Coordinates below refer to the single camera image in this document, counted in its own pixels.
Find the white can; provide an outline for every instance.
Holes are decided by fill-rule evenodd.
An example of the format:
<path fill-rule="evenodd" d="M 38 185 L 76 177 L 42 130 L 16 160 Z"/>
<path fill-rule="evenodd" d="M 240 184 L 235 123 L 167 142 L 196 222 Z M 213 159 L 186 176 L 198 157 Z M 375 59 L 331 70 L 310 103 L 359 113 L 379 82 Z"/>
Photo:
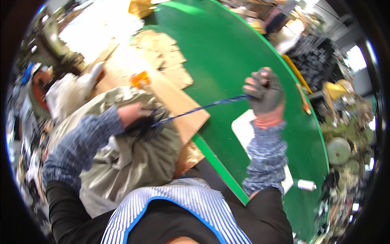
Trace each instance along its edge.
<path fill-rule="evenodd" d="M 314 191 L 317 189 L 316 183 L 311 180 L 299 180 L 298 188 L 307 191 Z"/>

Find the orange plastic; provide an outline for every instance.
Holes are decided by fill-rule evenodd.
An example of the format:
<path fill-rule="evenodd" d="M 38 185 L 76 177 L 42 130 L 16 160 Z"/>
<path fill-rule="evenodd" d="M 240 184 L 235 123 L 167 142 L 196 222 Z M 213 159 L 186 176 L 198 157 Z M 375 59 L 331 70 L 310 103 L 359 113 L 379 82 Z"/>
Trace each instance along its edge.
<path fill-rule="evenodd" d="M 133 87 L 142 88 L 144 85 L 150 85 L 149 75 L 146 71 L 132 75 L 130 81 Z"/>

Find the black glove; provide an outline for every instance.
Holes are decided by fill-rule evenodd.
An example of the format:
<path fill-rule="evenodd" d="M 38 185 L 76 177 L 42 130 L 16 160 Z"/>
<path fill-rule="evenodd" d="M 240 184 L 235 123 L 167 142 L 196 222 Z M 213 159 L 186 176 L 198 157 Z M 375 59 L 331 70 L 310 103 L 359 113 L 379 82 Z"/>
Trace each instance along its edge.
<path fill-rule="evenodd" d="M 142 138 L 144 141 L 149 141 L 156 138 L 164 129 L 164 125 L 152 127 L 157 121 L 165 116 L 166 113 L 156 118 L 156 111 L 153 110 L 150 116 L 141 117 L 127 126 L 124 134 L 136 138 Z"/>
<path fill-rule="evenodd" d="M 278 76 L 268 67 L 245 79 L 244 93 L 251 96 L 249 105 L 256 115 L 273 111 L 283 100 L 284 91 Z"/>

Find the blue and white striped apron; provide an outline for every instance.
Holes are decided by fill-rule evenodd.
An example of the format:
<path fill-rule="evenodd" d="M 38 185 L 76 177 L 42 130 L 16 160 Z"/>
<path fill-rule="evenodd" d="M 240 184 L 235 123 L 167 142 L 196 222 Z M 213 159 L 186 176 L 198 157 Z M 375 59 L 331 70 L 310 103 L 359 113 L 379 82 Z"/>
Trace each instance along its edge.
<path fill-rule="evenodd" d="M 155 199 L 176 203 L 191 212 L 214 232 L 221 243 L 251 243 L 238 227 L 219 191 L 199 178 L 182 178 L 159 187 L 141 187 L 130 192 L 108 221 L 101 243 L 126 244 L 131 229 Z"/>

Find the blue apron trim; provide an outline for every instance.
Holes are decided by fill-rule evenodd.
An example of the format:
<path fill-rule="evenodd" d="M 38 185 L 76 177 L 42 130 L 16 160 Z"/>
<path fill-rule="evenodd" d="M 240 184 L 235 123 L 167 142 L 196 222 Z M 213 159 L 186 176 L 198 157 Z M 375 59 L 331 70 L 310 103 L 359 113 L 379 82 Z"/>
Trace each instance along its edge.
<path fill-rule="evenodd" d="M 134 226 L 138 223 L 138 221 L 140 221 L 140 219 L 142 218 L 142 216 L 145 214 L 146 212 L 146 209 L 147 209 L 147 206 L 149 205 L 149 203 L 153 200 L 156 200 L 156 199 L 161 199 L 161 200 L 167 200 L 167 201 L 170 201 L 170 202 L 173 202 L 174 204 L 184 208 L 185 210 L 187 210 L 188 212 L 190 212 L 191 214 L 193 214 L 196 218 L 198 218 L 204 225 L 207 226 L 207 228 L 209 228 L 214 234 L 215 236 L 218 238 L 218 240 L 220 241 L 220 243 L 224 244 L 226 243 L 225 240 L 222 238 L 221 234 L 215 229 L 215 227 L 213 227 L 211 224 L 209 224 L 206 220 L 204 220 L 200 215 L 198 215 L 196 212 L 192 211 L 191 209 L 189 208 L 186 208 L 180 204 L 178 204 L 177 202 L 175 202 L 174 200 L 170 199 L 170 198 L 166 198 L 166 197 L 163 197 L 163 196 L 154 196 L 154 197 L 151 197 L 148 199 L 147 203 L 145 204 L 145 207 L 143 208 L 143 210 L 139 213 L 139 215 L 137 215 L 137 217 L 133 220 L 133 222 L 131 222 L 130 226 L 126 229 L 126 231 L 124 232 L 124 237 L 123 237 L 123 244 L 127 244 L 127 238 L 129 236 L 129 232 L 134 228 Z"/>
<path fill-rule="evenodd" d="M 179 176 L 177 177 L 175 180 L 178 180 L 178 179 L 185 179 L 185 178 L 199 178 L 199 177 L 196 177 L 196 176 Z"/>

